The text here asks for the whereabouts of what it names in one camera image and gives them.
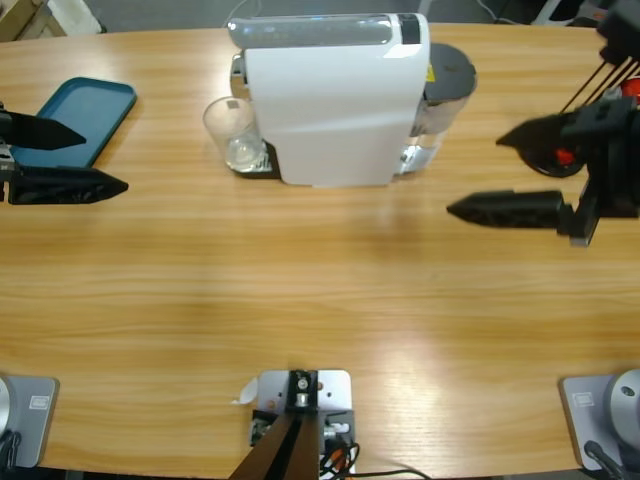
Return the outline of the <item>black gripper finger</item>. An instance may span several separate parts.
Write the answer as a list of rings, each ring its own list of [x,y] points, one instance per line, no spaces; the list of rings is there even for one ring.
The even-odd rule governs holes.
[[[446,207],[449,214],[485,227],[505,229],[553,229],[565,234],[573,208],[560,191],[476,192]]]
[[[18,166],[8,177],[11,205],[78,205],[111,199],[129,184],[94,168]]]
[[[7,110],[1,111],[1,138],[11,146],[36,150],[57,150],[86,143],[62,123]]]
[[[516,150],[535,150],[556,146],[568,120],[567,114],[553,114],[527,120],[496,140],[500,146]]]

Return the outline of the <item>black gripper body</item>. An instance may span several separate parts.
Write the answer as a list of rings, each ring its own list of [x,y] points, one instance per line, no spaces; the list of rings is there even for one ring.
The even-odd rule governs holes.
[[[634,97],[599,101],[568,114],[561,140],[576,148],[588,179],[564,234],[587,247],[602,218],[639,217],[639,108]]]
[[[10,152],[7,137],[11,133],[12,118],[4,104],[1,104],[1,201],[5,201],[5,184],[10,180],[15,167],[14,158]]]

